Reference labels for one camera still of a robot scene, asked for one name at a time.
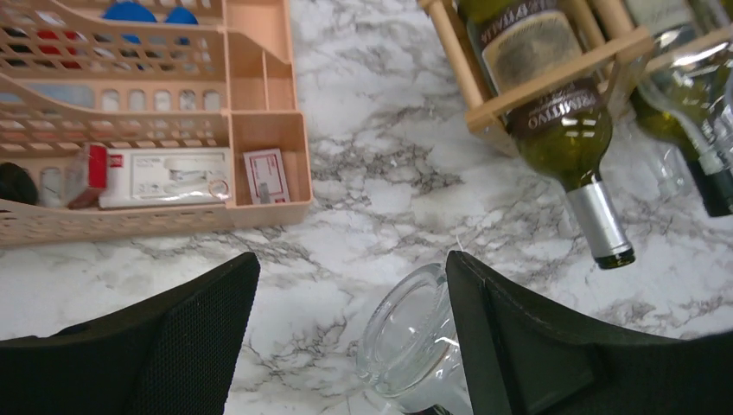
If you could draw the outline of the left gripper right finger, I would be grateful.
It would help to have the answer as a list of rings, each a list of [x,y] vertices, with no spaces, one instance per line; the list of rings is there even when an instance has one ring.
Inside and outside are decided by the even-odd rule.
[[[729,414],[732,334],[625,329],[529,290],[466,252],[445,271],[476,414]]]

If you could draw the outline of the green wine bottle back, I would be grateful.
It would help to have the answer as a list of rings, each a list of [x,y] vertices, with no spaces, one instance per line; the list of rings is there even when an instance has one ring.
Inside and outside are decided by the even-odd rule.
[[[681,153],[712,218],[732,214],[732,138],[723,125],[724,93],[732,68],[728,28],[718,1],[627,1],[635,26],[653,39],[658,66],[648,65],[631,103],[639,127]]]

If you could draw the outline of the green wine bottle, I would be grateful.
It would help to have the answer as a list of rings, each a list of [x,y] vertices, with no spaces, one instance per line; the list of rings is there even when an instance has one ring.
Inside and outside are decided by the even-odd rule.
[[[658,66],[648,65],[631,103],[639,127],[681,153],[712,218],[732,214],[732,138],[723,125],[724,93],[732,68],[728,28],[718,1],[627,1],[635,26],[653,39]]]
[[[583,53],[559,1],[461,1],[458,7],[498,95]],[[604,270],[633,263],[634,248],[600,174],[613,126],[595,80],[570,81],[512,109],[505,120],[529,167],[564,189],[596,263]]]

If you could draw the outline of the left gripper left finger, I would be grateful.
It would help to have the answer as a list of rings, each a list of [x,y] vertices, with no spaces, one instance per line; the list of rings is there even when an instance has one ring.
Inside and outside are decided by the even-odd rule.
[[[48,336],[1,344],[4,414],[221,414],[258,287],[243,253]]]

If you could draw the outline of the small clear bottle silver cap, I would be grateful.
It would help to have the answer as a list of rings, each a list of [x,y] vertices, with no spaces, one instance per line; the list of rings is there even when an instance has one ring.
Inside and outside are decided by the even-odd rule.
[[[402,414],[472,413],[442,264],[416,269],[386,294],[360,338],[356,373]]]

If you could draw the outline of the clear square glass bottle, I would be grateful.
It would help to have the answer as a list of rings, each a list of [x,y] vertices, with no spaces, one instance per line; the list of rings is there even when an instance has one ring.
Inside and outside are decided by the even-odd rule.
[[[687,196],[692,192],[692,182],[686,174],[684,160],[675,146],[648,140],[646,163],[658,190],[665,198]]]

